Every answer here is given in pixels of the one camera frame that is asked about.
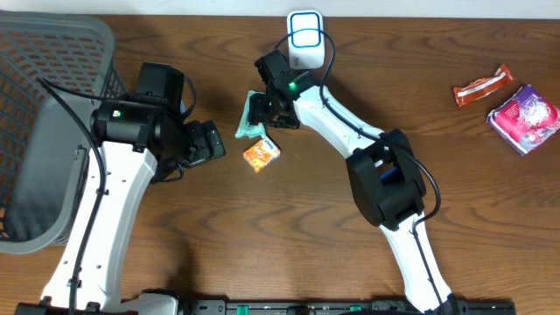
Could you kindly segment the green wet wipes pack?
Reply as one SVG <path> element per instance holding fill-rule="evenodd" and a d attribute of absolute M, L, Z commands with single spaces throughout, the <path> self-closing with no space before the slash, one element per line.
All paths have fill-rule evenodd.
<path fill-rule="evenodd" d="M 235 132 L 235 137 L 236 138 L 243 138 L 243 137 L 248 137 L 248 138 L 255 138 L 255 137 L 260 137 L 260 138 L 265 138 L 266 135 L 266 129 L 265 126 L 262 123 L 258 123 L 257 125 L 251 125 L 249 123 L 249 106 L 250 106 L 250 101 L 254 96 L 264 96 L 263 92 L 257 92 L 254 90 L 249 90 L 248 91 L 248 95 L 244 104 L 244 108 L 241 114 L 241 120 L 239 123 L 239 126 L 237 128 L 237 131 Z"/>

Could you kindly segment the orange tissue pack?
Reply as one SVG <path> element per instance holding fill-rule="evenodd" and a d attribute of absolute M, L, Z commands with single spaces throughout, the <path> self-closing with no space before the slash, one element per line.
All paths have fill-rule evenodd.
<path fill-rule="evenodd" d="M 279 147 L 267 137 L 261 139 L 242 153 L 243 158 L 254 172 L 260 172 L 280 155 Z"/>

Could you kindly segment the red chocolate bar wrapper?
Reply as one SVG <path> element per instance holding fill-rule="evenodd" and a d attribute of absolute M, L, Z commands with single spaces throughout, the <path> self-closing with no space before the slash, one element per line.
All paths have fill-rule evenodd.
<path fill-rule="evenodd" d="M 466 87 L 454 87 L 452 91 L 457 105 L 463 107 L 485 98 L 514 81 L 515 77 L 511 74 L 508 67 L 505 64 L 501 64 L 492 76 L 472 81 Z"/>

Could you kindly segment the purple snack packet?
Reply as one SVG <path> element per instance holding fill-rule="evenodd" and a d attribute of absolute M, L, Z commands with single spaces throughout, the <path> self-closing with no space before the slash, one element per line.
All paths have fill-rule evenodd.
<path fill-rule="evenodd" d="M 492 110 L 486 122 L 521 155 L 526 155 L 559 131 L 559 108 L 534 87 L 525 85 Z"/>

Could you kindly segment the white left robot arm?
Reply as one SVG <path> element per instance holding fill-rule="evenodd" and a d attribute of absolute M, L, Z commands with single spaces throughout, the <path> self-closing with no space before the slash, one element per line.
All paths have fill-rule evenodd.
<path fill-rule="evenodd" d="M 42 88 L 72 117 L 90 144 L 87 179 L 63 256 L 36 304 L 20 303 L 16 315 L 187 314 L 176 293 L 145 290 L 122 300 L 123 263 L 137 210 L 150 183 L 172 182 L 173 173 L 221 158 L 226 151 L 215 123 L 191 121 L 184 88 L 193 82 L 178 69 L 143 63 L 136 92 L 100 103 L 84 123 L 60 97 Z"/>

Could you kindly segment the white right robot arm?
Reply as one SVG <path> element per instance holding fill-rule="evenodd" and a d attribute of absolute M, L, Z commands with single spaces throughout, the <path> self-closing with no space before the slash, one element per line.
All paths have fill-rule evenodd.
<path fill-rule="evenodd" d="M 324 80 L 292 68 L 277 49 L 255 62 L 264 94 L 250 97 L 248 123 L 320 134 L 345 159 L 353 200 L 386 237 L 404 282 L 405 297 L 422 313 L 449 314 L 454 297 L 440 273 L 425 223 L 426 187 L 436 180 L 398 129 L 385 132 L 337 101 Z"/>

